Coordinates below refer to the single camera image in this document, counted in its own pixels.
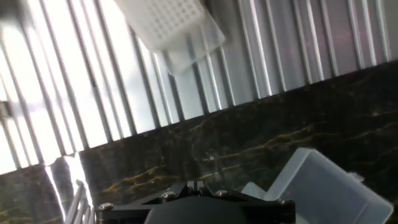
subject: marble countertop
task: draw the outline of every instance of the marble countertop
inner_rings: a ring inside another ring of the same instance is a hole
[[[299,146],[357,172],[397,208],[397,89],[392,62],[0,176],[0,223],[61,223],[80,181],[94,205],[198,179],[267,190]]]

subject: translucent plastic lid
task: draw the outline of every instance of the translucent plastic lid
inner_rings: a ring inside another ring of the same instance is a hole
[[[393,211],[387,200],[313,149],[298,149],[264,200],[293,200],[307,223],[385,223]]]
[[[116,0],[144,45],[157,54],[172,75],[225,40],[210,13],[199,0]]]

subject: bolt head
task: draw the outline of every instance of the bolt head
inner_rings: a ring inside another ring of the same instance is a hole
[[[174,198],[175,196],[177,196],[177,194],[174,193],[173,191],[164,192],[164,193],[162,194],[162,197],[163,197],[164,199],[171,199],[171,198]]]
[[[217,197],[224,197],[224,196],[227,196],[228,194],[229,194],[229,191],[227,191],[227,190],[219,190],[216,192]]]
[[[102,211],[110,210],[112,208],[113,208],[113,204],[112,203],[104,203],[104,204],[99,206],[99,209],[101,209]]]

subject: white plastic container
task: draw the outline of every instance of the white plastic container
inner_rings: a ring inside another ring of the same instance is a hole
[[[393,206],[313,149],[298,149],[264,200],[293,200],[309,224],[385,223]]]
[[[184,72],[225,40],[199,0],[116,0],[144,45],[169,72]]]

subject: white perforated tray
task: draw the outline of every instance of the white perforated tray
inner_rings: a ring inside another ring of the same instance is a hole
[[[198,0],[116,0],[136,34],[153,51],[167,48],[205,19]]]

